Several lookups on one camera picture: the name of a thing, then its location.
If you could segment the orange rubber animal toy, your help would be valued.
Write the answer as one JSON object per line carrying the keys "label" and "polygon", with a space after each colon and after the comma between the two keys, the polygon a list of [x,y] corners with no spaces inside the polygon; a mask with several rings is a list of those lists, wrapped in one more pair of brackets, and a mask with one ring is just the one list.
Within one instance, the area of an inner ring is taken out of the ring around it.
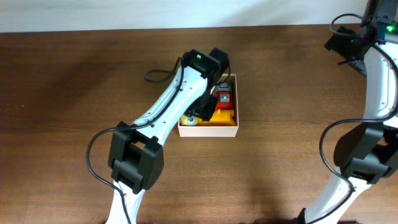
{"label": "orange rubber animal toy", "polygon": [[209,121],[200,120],[197,126],[236,126],[234,110],[216,110]]}

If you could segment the yellow grey toy ball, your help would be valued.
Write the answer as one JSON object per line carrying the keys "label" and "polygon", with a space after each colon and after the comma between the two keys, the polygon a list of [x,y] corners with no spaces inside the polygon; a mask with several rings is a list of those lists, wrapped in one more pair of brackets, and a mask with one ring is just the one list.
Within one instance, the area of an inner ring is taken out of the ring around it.
{"label": "yellow grey toy ball", "polygon": [[180,124],[182,126],[196,126],[200,121],[201,119],[196,116],[186,116],[184,114],[180,118]]}

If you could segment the red fire truck with ladder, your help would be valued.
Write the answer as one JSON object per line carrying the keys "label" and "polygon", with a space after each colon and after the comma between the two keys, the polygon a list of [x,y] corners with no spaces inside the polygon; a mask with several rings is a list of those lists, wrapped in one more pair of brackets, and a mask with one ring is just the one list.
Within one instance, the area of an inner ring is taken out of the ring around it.
{"label": "red fire truck with ladder", "polygon": [[215,86],[213,96],[217,98],[217,110],[233,109],[233,89],[230,83],[222,83]]}

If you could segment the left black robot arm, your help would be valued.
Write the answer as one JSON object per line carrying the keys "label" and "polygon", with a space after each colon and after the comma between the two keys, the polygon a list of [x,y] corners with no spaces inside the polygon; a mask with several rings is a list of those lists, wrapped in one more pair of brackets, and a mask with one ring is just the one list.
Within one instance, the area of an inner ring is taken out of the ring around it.
{"label": "left black robot arm", "polygon": [[220,49],[184,53],[173,81],[152,107],[132,124],[116,126],[108,156],[115,190],[107,223],[136,222],[145,192],[163,171],[163,146],[171,130],[183,115],[211,119],[215,86],[229,68],[228,54]]}

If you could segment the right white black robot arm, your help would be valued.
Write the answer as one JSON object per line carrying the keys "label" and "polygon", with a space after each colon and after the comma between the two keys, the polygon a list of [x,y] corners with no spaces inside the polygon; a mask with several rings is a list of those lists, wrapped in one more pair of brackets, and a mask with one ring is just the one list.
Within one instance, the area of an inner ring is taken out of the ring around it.
{"label": "right white black robot arm", "polygon": [[366,78],[360,119],[343,119],[320,136],[320,157],[332,177],[294,223],[341,223],[354,200],[397,171],[397,1],[368,1],[360,29],[329,27],[325,44]]}

